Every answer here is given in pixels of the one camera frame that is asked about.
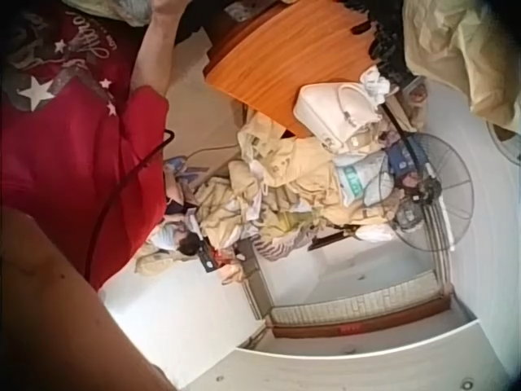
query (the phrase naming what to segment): hand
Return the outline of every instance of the hand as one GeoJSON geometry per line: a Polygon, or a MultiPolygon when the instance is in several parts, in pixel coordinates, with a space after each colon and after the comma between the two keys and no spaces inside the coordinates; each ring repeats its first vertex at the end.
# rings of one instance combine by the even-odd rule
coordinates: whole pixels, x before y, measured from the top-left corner
{"type": "Polygon", "coordinates": [[[181,16],[190,0],[151,0],[154,16],[181,16]]]}

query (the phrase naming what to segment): bag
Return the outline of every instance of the bag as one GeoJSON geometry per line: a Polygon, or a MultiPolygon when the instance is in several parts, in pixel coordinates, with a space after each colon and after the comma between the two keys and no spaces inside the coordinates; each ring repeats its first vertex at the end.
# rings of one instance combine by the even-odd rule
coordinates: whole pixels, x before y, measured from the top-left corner
{"type": "Polygon", "coordinates": [[[373,153],[354,165],[337,167],[344,206],[364,199],[366,206],[385,200],[392,193],[394,180],[382,172],[387,157],[384,151],[373,153]]]}
{"type": "Polygon", "coordinates": [[[370,125],[382,119],[358,83],[304,86],[293,113],[334,154],[357,153],[371,145],[375,134],[370,125]]]}

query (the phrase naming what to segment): beige blanket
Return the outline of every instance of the beige blanket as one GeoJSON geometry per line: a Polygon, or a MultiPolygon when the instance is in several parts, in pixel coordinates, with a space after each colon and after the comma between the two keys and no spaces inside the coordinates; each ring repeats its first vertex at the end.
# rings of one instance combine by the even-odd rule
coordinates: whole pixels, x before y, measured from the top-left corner
{"type": "Polygon", "coordinates": [[[405,59],[461,91],[471,111],[519,133],[519,51],[476,0],[405,0],[405,59]]]}

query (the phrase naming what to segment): plastic bag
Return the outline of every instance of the plastic bag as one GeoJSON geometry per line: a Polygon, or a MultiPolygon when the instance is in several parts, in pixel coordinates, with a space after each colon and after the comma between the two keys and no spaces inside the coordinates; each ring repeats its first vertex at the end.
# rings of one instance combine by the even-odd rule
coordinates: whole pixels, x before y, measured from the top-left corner
{"type": "MultiPolygon", "coordinates": [[[[370,204],[377,204],[391,194],[394,183],[391,186],[391,190],[386,193],[386,195],[380,194],[381,181],[379,175],[381,174],[382,166],[386,159],[387,157],[385,152],[380,151],[367,156],[365,159],[358,161],[354,165],[336,168],[340,186],[342,187],[344,206],[349,206],[353,201],[365,198],[370,202],[370,204]],[[375,184],[367,189],[368,185],[375,179],[375,184]]],[[[390,176],[382,177],[382,180],[385,181],[387,186],[391,181],[390,176]]]]}
{"type": "Polygon", "coordinates": [[[357,229],[355,236],[360,240],[371,243],[389,242],[396,237],[392,228],[387,224],[361,226],[357,229]]]}

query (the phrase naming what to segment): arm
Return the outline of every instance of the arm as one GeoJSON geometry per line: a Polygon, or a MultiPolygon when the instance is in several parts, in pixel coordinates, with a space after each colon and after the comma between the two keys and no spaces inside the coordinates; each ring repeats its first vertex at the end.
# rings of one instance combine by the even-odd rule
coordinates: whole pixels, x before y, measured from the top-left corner
{"type": "Polygon", "coordinates": [[[170,85],[173,46],[179,21],[190,0],[151,0],[152,18],[136,58],[132,90],[150,86],[165,96],[170,85]]]}
{"type": "Polygon", "coordinates": [[[1,213],[2,365],[19,388],[174,391],[36,222],[1,213]]]}

